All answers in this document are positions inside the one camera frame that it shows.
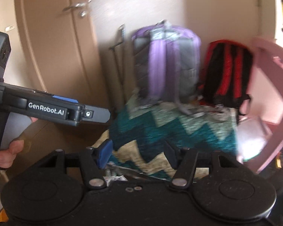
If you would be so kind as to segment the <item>person's left hand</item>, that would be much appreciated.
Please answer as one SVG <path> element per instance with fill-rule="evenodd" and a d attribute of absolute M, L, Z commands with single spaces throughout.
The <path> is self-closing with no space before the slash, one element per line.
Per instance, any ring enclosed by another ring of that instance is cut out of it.
<path fill-rule="evenodd" d="M 0 168 L 7 169 L 12 166 L 17 154 L 26 149 L 31 141 L 24 134 L 24 130 L 38 119 L 20 114 L 11 114 L 7 119 L 0 150 Z"/>

